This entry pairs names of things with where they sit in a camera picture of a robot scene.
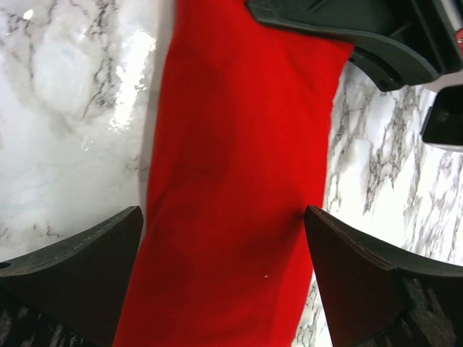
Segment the red t shirt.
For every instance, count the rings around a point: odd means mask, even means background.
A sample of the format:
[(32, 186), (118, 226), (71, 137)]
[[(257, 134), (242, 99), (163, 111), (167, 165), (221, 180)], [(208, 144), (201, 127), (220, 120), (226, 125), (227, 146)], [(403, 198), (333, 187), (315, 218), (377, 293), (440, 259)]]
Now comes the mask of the red t shirt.
[(258, 24), (243, 1), (178, 1), (146, 235), (115, 346), (290, 346), (313, 267), (348, 43)]

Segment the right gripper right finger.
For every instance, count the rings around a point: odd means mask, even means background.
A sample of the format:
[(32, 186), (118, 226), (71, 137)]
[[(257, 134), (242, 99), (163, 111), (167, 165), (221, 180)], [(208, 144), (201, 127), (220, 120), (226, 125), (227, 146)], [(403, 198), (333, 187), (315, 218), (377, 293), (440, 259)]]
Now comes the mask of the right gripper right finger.
[(461, 346), (462, 267), (408, 252), (316, 206), (305, 232), (333, 346)]

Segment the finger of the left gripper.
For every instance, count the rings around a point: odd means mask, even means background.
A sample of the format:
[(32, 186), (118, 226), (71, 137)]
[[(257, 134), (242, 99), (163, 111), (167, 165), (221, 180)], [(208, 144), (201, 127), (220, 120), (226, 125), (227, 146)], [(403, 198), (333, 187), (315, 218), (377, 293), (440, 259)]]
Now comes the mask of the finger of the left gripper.
[(247, 1), (267, 27), (354, 46), (350, 57), (381, 91), (462, 83), (461, 1)]

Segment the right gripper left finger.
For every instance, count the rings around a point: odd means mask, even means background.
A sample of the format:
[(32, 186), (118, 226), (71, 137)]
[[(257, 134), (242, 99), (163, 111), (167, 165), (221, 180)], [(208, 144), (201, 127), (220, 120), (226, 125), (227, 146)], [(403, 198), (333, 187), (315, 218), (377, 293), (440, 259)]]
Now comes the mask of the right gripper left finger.
[(143, 229), (139, 207), (1, 263), (2, 346), (111, 346)]

